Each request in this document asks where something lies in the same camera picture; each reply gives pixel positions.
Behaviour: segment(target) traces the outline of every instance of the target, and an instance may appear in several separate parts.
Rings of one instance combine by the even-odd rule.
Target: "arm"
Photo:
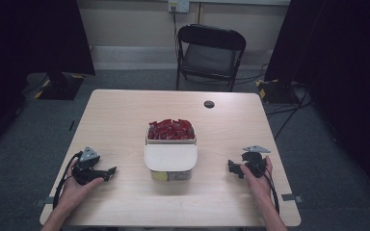
[[[67,170],[67,180],[63,187],[62,195],[59,198],[59,203],[41,228],[42,231],[59,231],[71,211],[73,211],[94,188],[104,181],[103,178],[96,178],[87,185],[80,185],[74,177],[71,177],[71,170],[75,164],[76,161],[74,161]]]
[[[266,174],[270,178],[273,166],[269,156],[266,156],[266,163],[267,169],[269,170]],[[242,169],[243,173],[248,178],[251,195],[257,202],[257,206],[262,213],[266,229],[269,231],[287,230],[278,214],[278,211],[276,211],[276,208],[273,205],[270,195],[270,186],[267,180],[263,176],[256,178],[246,166],[240,166],[240,169]]]

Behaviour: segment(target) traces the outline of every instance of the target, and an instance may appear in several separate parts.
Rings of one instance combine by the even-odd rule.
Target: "metal clip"
[[[249,151],[249,152],[261,152],[261,153],[270,153],[271,151],[261,147],[259,145],[254,145],[254,146],[249,146],[249,147],[244,147],[243,150]]]

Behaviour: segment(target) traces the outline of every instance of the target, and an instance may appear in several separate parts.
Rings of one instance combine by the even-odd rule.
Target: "human hand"
[[[98,177],[86,185],[80,185],[77,183],[77,181],[71,175],[72,169],[76,162],[77,160],[73,161],[70,165],[70,168],[67,170],[67,179],[65,181],[65,185],[63,186],[62,195],[60,196],[59,203],[57,205],[57,207],[67,211],[68,214],[74,208],[76,208],[93,189],[95,189],[104,181],[103,178]]]
[[[270,179],[271,173],[273,170],[272,162],[270,161],[269,156],[265,157],[267,169],[265,174]],[[262,176],[260,178],[256,178],[248,167],[241,165],[240,169],[243,171],[245,176],[248,179],[249,188],[251,189],[251,195],[253,198],[257,201],[257,203],[262,204],[262,202],[269,202],[271,201],[271,195],[270,195],[270,185],[267,179]]]

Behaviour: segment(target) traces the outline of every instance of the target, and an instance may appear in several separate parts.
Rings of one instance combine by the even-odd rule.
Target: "wall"
[[[167,1],[79,0],[78,4],[91,46],[174,49]],[[176,14],[176,28],[199,22],[236,30],[248,42],[242,64],[262,65],[270,60],[287,8],[191,2],[189,13]]]

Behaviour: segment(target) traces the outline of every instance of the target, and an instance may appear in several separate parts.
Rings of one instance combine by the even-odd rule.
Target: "black cable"
[[[247,81],[244,81],[244,82],[239,82],[239,83],[235,83],[234,85],[241,85],[241,84],[246,84],[246,83],[249,83],[249,82],[252,82],[256,79],[258,79],[260,76],[264,75],[265,73],[261,73],[259,75],[256,75],[256,76],[252,76],[252,77],[248,77],[248,78],[240,78],[240,79],[236,79],[236,80],[247,80]]]
[[[66,177],[66,175],[67,175],[68,169],[70,168],[71,163],[73,162],[74,158],[80,158],[82,156],[82,154],[83,154],[82,151],[74,154],[73,157],[71,157],[70,161],[68,162],[67,167],[65,169],[65,172],[63,173],[62,179],[60,180],[59,185],[56,188],[55,196],[53,197],[53,209],[56,208],[56,206],[59,202],[60,191],[62,190],[63,185],[65,184],[65,181],[68,179],[68,177]]]
[[[172,12],[172,19],[173,19],[173,39],[175,42],[175,55],[176,59],[178,59],[178,39],[177,39],[177,32],[176,32],[176,8],[171,7]]]
[[[294,111],[290,114],[290,116],[281,125],[280,129],[278,129],[278,132],[275,135],[275,140],[278,138],[278,135],[280,134],[281,130],[284,128],[284,126],[287,124],[287,122],[290,120],[290,118],[293,116],[293,114],[296,113],[301,108],[301,106],[303,105],[303,102],[305,100],[305,97],[307,96],[307,93],[308,93],[308,88],[305,90],[304,96],[303,96],[302,100],[300,100],[299,106],[297,106],[294,109]]]
[[[254,75],[254,76],[250,76],[250,77],[236,78],[235,80],[249,80],[249,79],[256,80],[257,78],[259,78],[260,76],[263,76],[263,75],[264,75],[264,73],[260,73],[258,75]]]
[[[65,181],[68,180],[68,178],[73,177],[74,175],[71,174],[70,176],[66,177]]]
[[[199,2],[199,8],[198,8],[198,24],[200,24],[200,8],[202,6],[202,3]]]
[[[260,167],[255,167],[258,171],[260,171],[261,174],[263,174],[264,178],[266,179],[267,183],[269,183],[269,187],[270,187],[270,190],[272,191],[272,194],[273,194],[273,200],[275,201],[275,208],[276,208],[276,211],[278,214],[280,214],[280,206],[278,204],[278,193],[276,192],[276,187],[275,187],[275,183],[273,182],[273,178],[272,178],[272,173],[270,172],[270,170],[267,170],[267,172],[269,172],[269,176],[266,175],[266,172],[263,172]]]
[[[304,105],[300,106],[300,107],[299,107],[299,109],[301,109],[301,108],[305,108],[305,107],[309,106],[311,103],[312,103],[312,101],[309,101],[308,103],[306,103],[306,104],[304,104]],[[285,105],[285,106],[281,106],[280,108],[290,107],[290,106],[293,106],[293,105]],[[272,116],[272,115],[275,115],[275,114],[288,113],[288,112],[291,112],[291,111],[294,111],[294,110],[296,110],[296,109],[297,109],[297,107],[296,107],[296,108],[294,108],[294,109],[287,109],[287,110],[283,110],[283,111],[275,112],[275,110],[278,110],[278,109],[280,109],[280,108],[274,109],[274,111],[273,111],[273,112],[271,112],[271,113],[267,113],[267,114],[266,114],[266,116],[269,118],[269,116]]]
[[[47,79],[47,73],[46,73],[46,75],[44,76],[44,78],[40,81],[40,83],[38,83],[36,86],[32,87],[31,89],[29,89],[29,90],[26,90],[26,91],[22,92],[21,94],[29,93],[30,91],[35,90],[35,89],[36,89],[38,86],[40,86],[40,85],[44,82],[44,80],[46,80],[46,79]]]

